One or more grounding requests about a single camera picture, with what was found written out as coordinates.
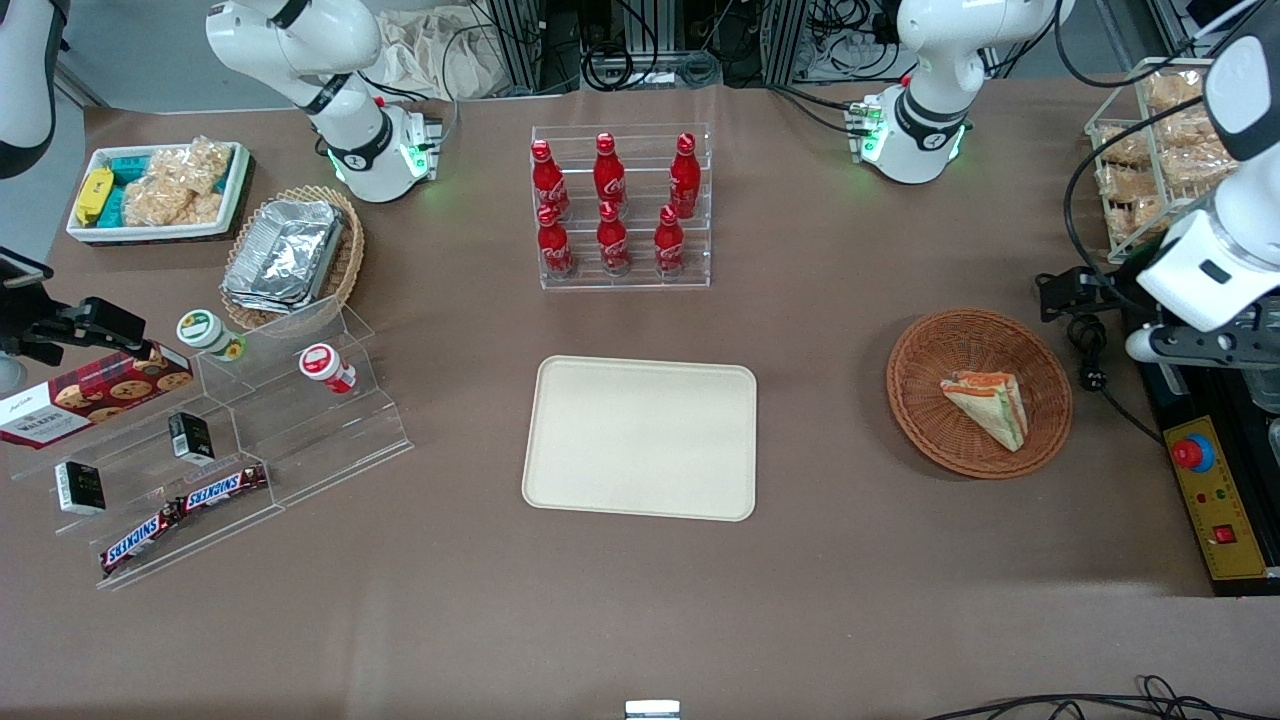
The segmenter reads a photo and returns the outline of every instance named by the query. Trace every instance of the brown table surface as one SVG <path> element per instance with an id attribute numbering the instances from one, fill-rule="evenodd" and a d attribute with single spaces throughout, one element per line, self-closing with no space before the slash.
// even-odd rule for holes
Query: brown table surface
<path id="1" fill-rule="evenodd" d="M 416 450 L 114 593 L 93 589 L 82 544 L 49 534 L 45 488 L 9 483 L 0 716 L 573 719 L 675 697 L 692 719 L 906 720 L 1132 692 L 1139 673 L 1280 710 L 1280 601 L 1207 597 L 1161 450 L 1101 398 L 1076 392 L 1048 468 L 995 483 L 932 465 L 887 407 L 893 340 L 948 306 L 1023 320 L 1074 373 L 1032 277 L 1078 264 L 1061 193 L 1103 97 L 989 83 L 964 152 L 923 187 L 851 165 L 835 132 L 764 91 L 466 105 L 438 182 L 358 206 L 370 245 L 352 305 L 379 333 L 379 379 Z M 678 118 L 714 123 L 712 288 L 544 293 L 530 126 Z M 90 111 L 87 126 L 91 149 L 244 142 L 251 206 L 334 184 L 297 111 Z M 1091 192 L 1080 224 L 1098 242 Z M 220 306 L 225 254 L 59 237 L 51 292 L 115 300 L 172 340 L 184 310 Z M 1105 368 L 1146 418 L 1121 345 Z M 534 378 L 554 354 L 750 368 L 755 514 L 529 507 Z"/>

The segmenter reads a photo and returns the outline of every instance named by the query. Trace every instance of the green led light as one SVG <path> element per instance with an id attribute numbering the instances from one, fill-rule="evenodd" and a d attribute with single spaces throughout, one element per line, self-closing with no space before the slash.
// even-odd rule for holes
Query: green led light
<path id="1" fill-rule="evenodd" d="M 420 178 L 426 174 L 426 151 L 419 150 L 417 146 L 401 145 L 401 155 L 404 156 L 408 172 L 413 173 L 413 177 Z"/>
<path id="2" fill-rule="evenodd" d="M 342 163 L 339 163 L 338 159 L 333 156 L 332 151 L 329 152 L 329 161 L 333 163 L 333 172 L 337 173 L 338 179 L 342 182 L 347 182 L 347 176 L 342 174 Z"/>
<path id="3" fill-rule="evenodd" d="M 878 132 L 872 133 L 867 138 L 867 142 L 863 143 L 863 160 L 867 160 L 869 163 L 879 160 L 879 154 L 881 150 L 883 149 L 884 149 L 884 136 Z"/>
<path id="4" fill-rule="evenodd" d="M 956 131 L 956 142 L 955 142 L 955 145 L 951 146 L 951 154 L 947 155 L 947 163 L 950 163 L 951 160 L 955 160 L 956 155 L 960 154 L 960 141 L 961 140 L 964 140 L 964 126 L 960 126 L 960 129 Z"/>

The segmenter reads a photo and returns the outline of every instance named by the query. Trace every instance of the walkers cookie box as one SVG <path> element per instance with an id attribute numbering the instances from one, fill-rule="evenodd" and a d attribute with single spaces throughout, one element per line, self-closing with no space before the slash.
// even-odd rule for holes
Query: walkers cookie box
<path id="1" fill-rule="evenodd" d="M 186 357 L 148 342 L 146 360 L 114 352 L 0 400 L 0 439 L 41 448 L 192 380 Z"/>

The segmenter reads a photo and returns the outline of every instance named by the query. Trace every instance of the yellow control panel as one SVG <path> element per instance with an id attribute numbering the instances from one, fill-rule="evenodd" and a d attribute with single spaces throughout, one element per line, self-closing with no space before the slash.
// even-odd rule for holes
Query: yellow control panel
<path id="1" fill-rule="evenodd" d="M 1266 577 L 1266 564 L 1208 416 L 1165 430 L 1196 539 L 1215 580 Z"/>

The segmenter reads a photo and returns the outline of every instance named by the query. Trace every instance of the round wicker basket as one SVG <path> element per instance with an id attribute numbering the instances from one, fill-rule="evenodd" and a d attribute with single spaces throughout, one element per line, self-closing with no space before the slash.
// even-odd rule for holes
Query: round wicker basket
<path id="1" fill-rule="evenodd" d="M 325 279 L 324 290 L 320 292 L 320 297 L 338 296 L 342 302 L 346 302 L 351 297 L 351 291 L 356 287 L 356 277 L 360 275 L 360 263 L 365 259 L 365 229 L 360 224 L 360 217 L 356 215 L 356 209 L 351 205 L 340 192 L 328 188 L 328 187 L 296 187 L 292 190 L 285 190 L 271 197 L 266 202 L 273 200 L 301 200 L 301 201 L 315 201 L 324 200 L 337 208 L 340 208 L 346 214 L 347 223 L 342 228 L 342 237 L 338 246 L 338 251 L 333 256 L 333 264 L 329 265 L 329 275 Z M 250 225 L 257 219 L 259 213 L 266 206 L 266 202 L 259 205 L 257 210 L 250 215 L 244 224 L 241 225 L 241 232 L 236 236 L 236 243 L 232 245 L 232 251 L 227 258 L 227 266 L 230 268 L 232 263 L 236 261 L 236 256 L 239 255 L 241 246 L 244 243 L 244 236 L 248 234 Z M 279 318 L 282 313 L 269 313 L 266 310 L 251 310 L 248 307 L 241 307 L 232 302 L 227 293 L 223 293 L 223 306 L 227 307 L 227 314 L 230 315 L 236 324 L 251 331 L 270 323 L 271 320 Z"/>
<path id="2" fill-rule="evenodd" d="M 956 370 L 1018 377 L 1028 424 L 1021 448 L 1006 450 L 942 395 L 938 383 Z M 989 310 L 945 310 L 913 323 L 890 354 L 886 380 L 893 418 L 915 447 L 972 478 L 1034 473 L 1071 428 L 1071 387 L 1057 357 L 1024 325 Z"/>

